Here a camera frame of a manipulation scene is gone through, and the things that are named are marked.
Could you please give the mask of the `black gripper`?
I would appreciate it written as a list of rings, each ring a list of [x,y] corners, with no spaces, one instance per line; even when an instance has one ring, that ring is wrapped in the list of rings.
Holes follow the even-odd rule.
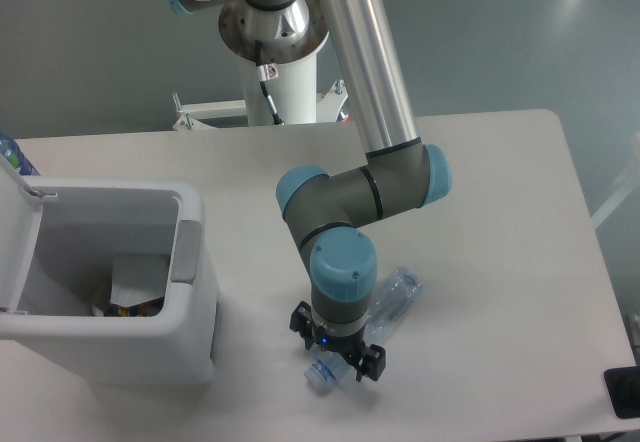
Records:
[[[339,354],[356,371],[356,380],[368,378],[378,381],[386,368],[386,351],[383,347],[364,343],[365,324],[347,335],[336,335],[326,327],[316,325],[311,306],[301,301],[291,314],[289,329],[300,335],[306,350],[313,348]]]

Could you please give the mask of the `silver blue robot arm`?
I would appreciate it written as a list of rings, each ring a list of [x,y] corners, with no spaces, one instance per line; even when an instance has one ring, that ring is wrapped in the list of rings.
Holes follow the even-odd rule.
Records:
[[[249,121],[283,127],[301,122],[298,102],[314,104],[313,62],[334,45],[364,148],[363,166],[330,175],[317,166],[289,170],[276,199],[311,282],[311,298],[290,328],[307,347],[338,354],[358,378],[377,380],[385,350],[367,343],[368,306],[377,254],[364,226],[444,198],[451,170],[443,151],[422,142],[382,0],[168,0],[179,14],[220,6],[219,32],[247,66]]]

